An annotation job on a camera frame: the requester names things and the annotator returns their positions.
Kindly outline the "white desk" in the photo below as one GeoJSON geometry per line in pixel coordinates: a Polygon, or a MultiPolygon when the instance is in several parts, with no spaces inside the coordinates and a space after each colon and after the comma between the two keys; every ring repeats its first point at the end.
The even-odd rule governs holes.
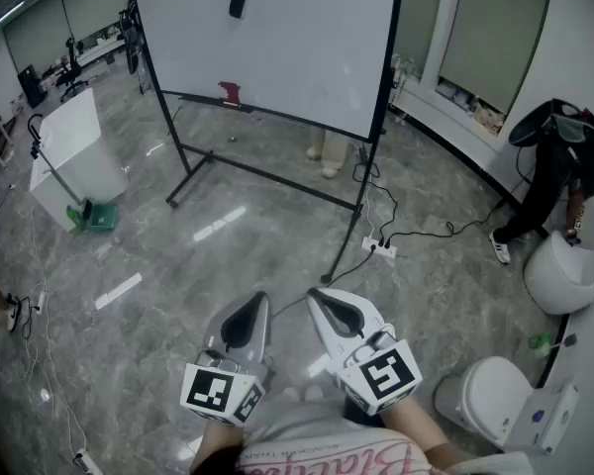
{"type": "Polygon", "coordinates": [[[96,61],[102,56],[117,50],[125,45],[124,40],[116,40],[114,38],[103,41],[100,45],[86,49],[83,54],[77,58],[77,63],[81,67],[96,61]]]}

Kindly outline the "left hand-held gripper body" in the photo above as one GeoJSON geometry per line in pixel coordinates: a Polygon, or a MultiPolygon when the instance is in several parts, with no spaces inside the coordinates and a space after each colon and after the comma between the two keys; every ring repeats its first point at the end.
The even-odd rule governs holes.
{"type": "Polygon", "coordinates": [[[185,367],[180,405],[206,420],[244,425],[266,394],[269,375],[264,362],[203,350],[185,367]]]}

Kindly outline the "red block on marker tray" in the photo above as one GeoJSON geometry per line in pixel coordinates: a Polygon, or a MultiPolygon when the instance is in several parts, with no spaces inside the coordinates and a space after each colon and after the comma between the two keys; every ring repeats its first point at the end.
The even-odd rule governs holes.
{"type": "Polygon", "coordinates": [[[218,83],[219,87],[225,91],[225,96],[222,98],[222,101],[225,104],[239,106],[241,104],[240,101],[240,90],[241,86],[234,82],[227,82],[227,81],[220,81],[218,83]]]}

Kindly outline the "person's white printed shirt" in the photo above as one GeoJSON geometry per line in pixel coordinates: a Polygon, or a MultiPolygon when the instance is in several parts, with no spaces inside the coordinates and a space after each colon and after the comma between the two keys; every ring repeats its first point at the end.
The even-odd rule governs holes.
{"type": "Polygon", "coordinates": [[[440,470],[406,435],[336,418],[265,431],[247,443],[237,469],[245,475],[535,475],[524,453],[476,457],[454,447],[460,461],[440,470]]]}

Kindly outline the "person's right forearm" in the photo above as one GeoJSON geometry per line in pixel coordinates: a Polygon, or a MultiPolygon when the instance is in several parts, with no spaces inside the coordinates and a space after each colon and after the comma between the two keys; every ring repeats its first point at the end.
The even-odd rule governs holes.
{"type": "Polygon", "coordinates": [[[412,397],[386,408],[379,416],[387,428],[415,442],[434,467],[447,470],[460,461],[458,450],[441,427],[412,397]]]}

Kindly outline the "green box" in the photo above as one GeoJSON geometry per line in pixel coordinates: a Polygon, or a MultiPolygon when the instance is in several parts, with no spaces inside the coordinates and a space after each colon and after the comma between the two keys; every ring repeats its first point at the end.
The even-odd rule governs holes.
{"type": "Polygon", "coordinates": [[[101,233],[115,228],[118,207],[114,204],[93,204],[86,200],[79,209],[67,206],[66,214],[79,230],[101,233]]]}

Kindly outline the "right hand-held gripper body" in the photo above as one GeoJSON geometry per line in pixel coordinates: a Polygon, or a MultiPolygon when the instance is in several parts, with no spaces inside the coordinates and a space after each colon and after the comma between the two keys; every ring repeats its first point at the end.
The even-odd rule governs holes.
{"type": "Polygon", "coordinates": [[[376,332],[332,358],[326,370],[335,385],[369,416],[410,396],[423,382],[409,344],[390,332],[376,332]]]}

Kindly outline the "black cabinet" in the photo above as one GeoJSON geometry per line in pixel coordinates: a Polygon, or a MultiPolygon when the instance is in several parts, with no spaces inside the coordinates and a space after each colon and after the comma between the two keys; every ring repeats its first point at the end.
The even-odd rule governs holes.
{"type": "Polygon", "coordinates": [[[18,74],[18,79],[26,100],[32,109],[35,109],[46,100],[48,92],[32,65],[24,68],[18,74]]]}

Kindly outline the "black office chair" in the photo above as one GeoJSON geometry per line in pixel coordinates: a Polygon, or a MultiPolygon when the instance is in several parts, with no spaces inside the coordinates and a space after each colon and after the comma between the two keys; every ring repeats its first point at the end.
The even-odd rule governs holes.
{"type": "Polygon", "coordinates": [[[62,85],[66,86],[64,93],[60,96],[61,103],[63,103],[68,96],[74,97],[77,94],[79,87],[89,87],[89,81],[82,80],[80,78],[82,74],[82,67],[76,59],[74,38],[68,38],[65,45],[68,49],[68,62],[65,62],[62,65],[62,73],[55,82],[55,86],[57,88],[62,85]]]}

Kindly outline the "black faucet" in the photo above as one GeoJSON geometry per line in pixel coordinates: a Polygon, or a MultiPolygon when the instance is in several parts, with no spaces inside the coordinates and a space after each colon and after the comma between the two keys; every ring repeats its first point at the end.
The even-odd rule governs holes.
{"type": "Polygon", "coordinates": [[[33,114],[27,122],[27,129],[33,139],[33,144],[32,144],[32,148],[31,148],[31,156],[33,159],[38,158],[40,150],[41,150],[41,141],[42,141],[39,131],[34,126],[34,120],[35,119],[42,120],[43,118],[44,118],[44,116],[42,114],[36,113],[36,114],[33,114]]]}

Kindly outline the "black hanging bag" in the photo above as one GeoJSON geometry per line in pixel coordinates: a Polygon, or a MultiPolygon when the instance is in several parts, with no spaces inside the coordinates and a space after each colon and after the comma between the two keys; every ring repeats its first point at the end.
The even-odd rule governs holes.
{"type": "Polygon", "coordinates": [[[129,0],[128,7],[119,13],[121,34],[126,45],[129,72],[135,74],[143,50],[144,36],[136,0],[129,0]]]}

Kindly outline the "person's left forearm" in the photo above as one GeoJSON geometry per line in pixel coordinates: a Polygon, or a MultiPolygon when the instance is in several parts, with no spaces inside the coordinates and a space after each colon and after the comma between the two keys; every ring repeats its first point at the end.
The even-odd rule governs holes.
{"type": "Polygon", "coordinates": [[[193,475],[199,466],[212,454],[225,448],[241,447],[245,430],[239,426],[210,420],[206,423],[200,446],[191,464],[189,475],[193,475]]]}

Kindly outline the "grey window blind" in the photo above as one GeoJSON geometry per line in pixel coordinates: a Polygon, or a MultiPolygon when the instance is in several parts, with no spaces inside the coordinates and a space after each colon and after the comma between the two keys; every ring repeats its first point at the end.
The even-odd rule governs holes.
{"type": "Polygon", "coordinates": [[[458,0],[440,78],[506,114],[537,46],[548,0],[458,0]]]}
{"type": "Polygon", "coordinates": [[[441,0],[402,0],[393,52],[409,75],[420,80],[425,68],[441,0]]]}

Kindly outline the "white round basin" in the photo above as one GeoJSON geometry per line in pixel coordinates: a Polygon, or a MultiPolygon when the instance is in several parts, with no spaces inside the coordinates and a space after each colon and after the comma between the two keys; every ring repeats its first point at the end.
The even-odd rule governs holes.
{"type": "Polygon", "coordinates": [[[594,303],[594,250],[571,245],[554,231],[529,258],[524,281],[546,314],[573,314],[594,303]]]}

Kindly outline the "white round stool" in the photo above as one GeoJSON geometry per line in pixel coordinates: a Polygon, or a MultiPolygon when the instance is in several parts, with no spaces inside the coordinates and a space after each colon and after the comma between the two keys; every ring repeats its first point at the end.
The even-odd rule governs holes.
{"type": "Polygon", "coordinates": [[[578,404],[570,380],[534,388],[511,361],[481,359],[438,385],[434,405],[445,418],[504,452],[551,455],[578,404]]]}

